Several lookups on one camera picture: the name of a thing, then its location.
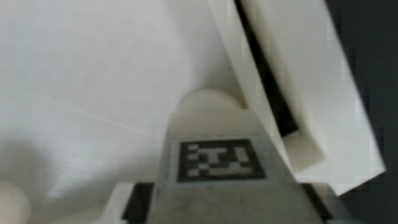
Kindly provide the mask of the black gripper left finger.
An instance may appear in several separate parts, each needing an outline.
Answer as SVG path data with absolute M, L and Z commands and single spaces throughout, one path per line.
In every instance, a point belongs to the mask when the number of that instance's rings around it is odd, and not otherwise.
M 146 224 L 153 190 L 153 182 L 119 183 L 100 218 L 91 224 Z

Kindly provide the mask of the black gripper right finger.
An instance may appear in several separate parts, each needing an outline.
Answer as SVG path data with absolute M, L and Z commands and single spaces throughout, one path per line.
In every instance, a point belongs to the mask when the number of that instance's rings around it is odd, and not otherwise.
M 300 184 L 323 224 L 355 224 L 355 218 L 327 183 Z

